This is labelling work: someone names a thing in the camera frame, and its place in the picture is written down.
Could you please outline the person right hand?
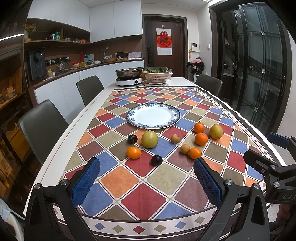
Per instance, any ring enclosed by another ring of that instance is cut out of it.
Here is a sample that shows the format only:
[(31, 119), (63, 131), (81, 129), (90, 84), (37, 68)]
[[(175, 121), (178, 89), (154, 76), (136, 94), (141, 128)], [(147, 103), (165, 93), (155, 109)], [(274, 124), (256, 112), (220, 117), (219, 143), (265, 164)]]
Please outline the person right hand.
[(280, 204), (279, 209), (278, 209), (278, 213), (277, 213), (277, 217), (276, 217), (276, 221), (288, 220), (290, 217), (290, 209), (291, 209), (291, 205)]

